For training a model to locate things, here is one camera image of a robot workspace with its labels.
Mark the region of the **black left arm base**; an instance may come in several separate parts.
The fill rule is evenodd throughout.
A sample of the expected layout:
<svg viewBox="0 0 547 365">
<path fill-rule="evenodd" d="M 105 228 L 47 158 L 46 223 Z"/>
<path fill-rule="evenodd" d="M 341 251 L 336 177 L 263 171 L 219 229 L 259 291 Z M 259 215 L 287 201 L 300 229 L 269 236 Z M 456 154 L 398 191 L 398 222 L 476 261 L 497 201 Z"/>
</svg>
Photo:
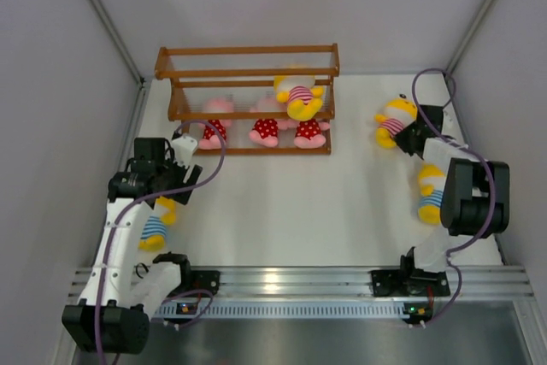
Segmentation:
<svg viewBox="0 0 547 365">
<path fill-rule="evenodd" d="M 214 296 L 218 293 L 221 283 L 221 272 L 218 270 L 194 269 L 191 271 L 189 291 L 206 290 Z"/>
</svg>

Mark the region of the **pink plush toy polka dress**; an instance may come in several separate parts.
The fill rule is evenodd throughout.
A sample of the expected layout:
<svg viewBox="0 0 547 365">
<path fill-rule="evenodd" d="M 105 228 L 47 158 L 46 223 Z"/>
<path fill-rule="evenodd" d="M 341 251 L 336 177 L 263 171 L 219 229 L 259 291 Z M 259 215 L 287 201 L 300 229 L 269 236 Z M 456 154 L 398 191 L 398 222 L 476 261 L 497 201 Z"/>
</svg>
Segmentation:
<svg viewBox="0 0 547 365">
<path fill-rule="evenodd" d="M 251 113 L 285 112 L 285 106 L 275 97 L 263 97 L 250 109 Z M 254 144 L 274 148 L 279 144 L 279 131 L 288 128 L 288 119 L 259 118 L 249 132 L 249 138 Z"/>
</svg>

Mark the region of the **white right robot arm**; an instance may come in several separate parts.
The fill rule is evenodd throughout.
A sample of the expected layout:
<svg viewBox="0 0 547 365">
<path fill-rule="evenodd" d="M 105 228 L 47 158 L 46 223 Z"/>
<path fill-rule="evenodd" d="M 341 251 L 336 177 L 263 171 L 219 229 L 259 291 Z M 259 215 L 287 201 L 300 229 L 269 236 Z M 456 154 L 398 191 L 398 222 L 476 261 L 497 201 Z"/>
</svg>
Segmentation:
<svg viewBox="0 0 547 365">
<path fill-rule="evenodd" d="M 416 120 L 395 136 L 398 148 L 423 161 L 418 216 L 435 226 L 401 257 L 398 281 L 410 294 L 438 283 L 450 257 L 467 247 L 452 244 L 452 237 L 478 241 L 503 232 L 509 224 L 509 165 L 487 161 L 444 134 L 448 120 L 441 107 L 420 105 Z"/>
</svg>

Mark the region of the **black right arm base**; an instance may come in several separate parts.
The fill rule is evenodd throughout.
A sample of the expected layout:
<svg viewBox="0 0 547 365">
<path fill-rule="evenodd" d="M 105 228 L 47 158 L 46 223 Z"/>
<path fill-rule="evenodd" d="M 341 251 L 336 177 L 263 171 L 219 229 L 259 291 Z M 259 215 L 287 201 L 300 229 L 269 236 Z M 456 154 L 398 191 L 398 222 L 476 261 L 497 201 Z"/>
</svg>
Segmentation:
<svg viewBox="0 0 547 365">
<path fill-rule="evenodd" d="M 409 274 L 402 269 L 380 269 L 371 272 L 375 297 L 448 297 L 450 285 L 446 272 L 417 270 Z"/>
</svg>

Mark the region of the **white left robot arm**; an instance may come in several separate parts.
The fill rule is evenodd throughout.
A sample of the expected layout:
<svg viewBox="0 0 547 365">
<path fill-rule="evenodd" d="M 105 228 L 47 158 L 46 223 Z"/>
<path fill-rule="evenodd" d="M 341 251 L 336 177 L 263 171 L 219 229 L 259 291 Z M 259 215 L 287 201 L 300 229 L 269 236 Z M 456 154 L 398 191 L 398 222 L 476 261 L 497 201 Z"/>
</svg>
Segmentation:
<svg viewBox="0 0 547 365">
<path fill-rule="evenodd" d="M 87 352 L 138 354 L 147 342 L 150 318 L 171 292 L 184 296 L 193 285 L 187 257 L 158 256 L 151 278 L 132 285 L 133 266 L 147 222 L 166 210 L 159 198 L 185 204 L 201 167 L 190 161 L 197 141 L 135 138 L 133 156 L 108 183 L 107 216 L 90 277 L 76 303 L 62 312 L 62 325 Z"/>
</svg>

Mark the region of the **yellow plush toy pink stripes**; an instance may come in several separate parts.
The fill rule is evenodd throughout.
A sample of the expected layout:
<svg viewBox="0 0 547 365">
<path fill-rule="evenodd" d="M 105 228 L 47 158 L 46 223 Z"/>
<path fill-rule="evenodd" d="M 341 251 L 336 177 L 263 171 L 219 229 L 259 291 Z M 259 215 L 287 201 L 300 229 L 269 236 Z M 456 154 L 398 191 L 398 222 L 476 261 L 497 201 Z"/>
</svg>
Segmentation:
<svg viewBox="0 0 547 365">
<path fill-rule="evenodd" d="M 416 120 L 417 114 L 418 109 L 415 103 L 405 94 L 399 94 L 374 116 L 377 123 L 376 143 L 384 149 L 394 148 L 397 145 L 395 137 Z"/>
</svg>

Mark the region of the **pink plush toy red dress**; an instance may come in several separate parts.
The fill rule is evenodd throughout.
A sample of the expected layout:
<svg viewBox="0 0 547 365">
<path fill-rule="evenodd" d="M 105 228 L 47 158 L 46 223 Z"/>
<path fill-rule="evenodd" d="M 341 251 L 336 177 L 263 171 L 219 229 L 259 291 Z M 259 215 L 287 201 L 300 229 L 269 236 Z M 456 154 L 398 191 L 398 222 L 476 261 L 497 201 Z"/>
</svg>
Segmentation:
<svg viewBox="0 0 547 365">
<path fill-rule="evenodd" d="M 323 132 L 330 129 L 330 124 L 325 121 L 311 119 L 300 121 L 294 138 L 294 145 L 299 149 L 317 149 L 326 144 L 326 137 Z"/>
</svg>

